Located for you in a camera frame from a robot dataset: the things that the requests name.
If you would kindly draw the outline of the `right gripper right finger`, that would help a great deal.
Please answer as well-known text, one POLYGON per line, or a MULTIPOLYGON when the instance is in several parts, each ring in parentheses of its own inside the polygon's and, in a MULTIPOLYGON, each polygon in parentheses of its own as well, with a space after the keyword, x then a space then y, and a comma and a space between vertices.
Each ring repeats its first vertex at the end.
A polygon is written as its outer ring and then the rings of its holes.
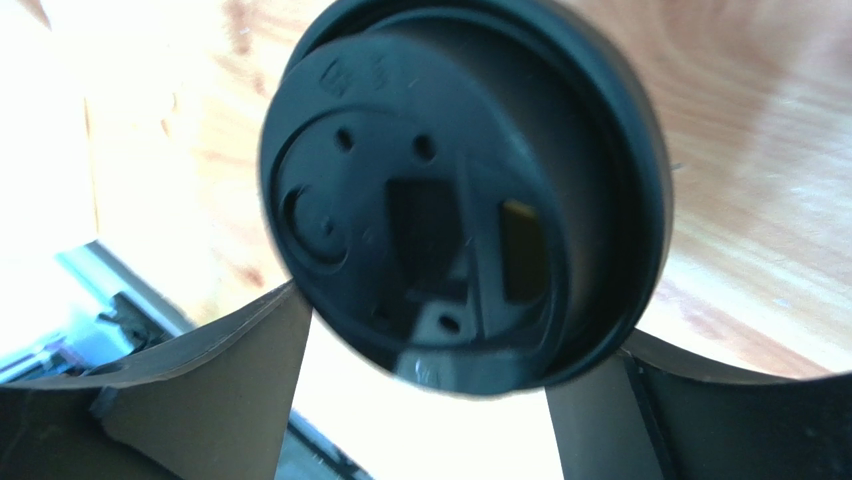
POLYGON ((851 377, 725 364, 644 332, 546 391, 567 479, 847 479, 851 377))

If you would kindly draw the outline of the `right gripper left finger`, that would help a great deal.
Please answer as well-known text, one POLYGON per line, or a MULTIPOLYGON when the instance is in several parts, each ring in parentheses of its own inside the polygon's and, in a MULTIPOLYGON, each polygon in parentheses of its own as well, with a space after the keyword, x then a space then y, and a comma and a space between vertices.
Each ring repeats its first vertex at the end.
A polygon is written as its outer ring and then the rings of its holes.
POLYGON ((271 479, 312 309, 294 283, 93 375, 1 388, 5 479, 271 479))

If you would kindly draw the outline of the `black coffee cup lid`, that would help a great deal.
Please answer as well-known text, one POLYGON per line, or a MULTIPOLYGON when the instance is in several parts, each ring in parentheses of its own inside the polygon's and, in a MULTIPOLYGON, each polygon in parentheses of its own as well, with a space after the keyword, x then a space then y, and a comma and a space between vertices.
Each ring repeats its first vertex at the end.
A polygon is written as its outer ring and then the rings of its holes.
POLYGON ((412 384, 569 381, 633 332, 673 226, 625 56, 556 1, 336 1, 269 105, 259 187, 327 325, 412 384))

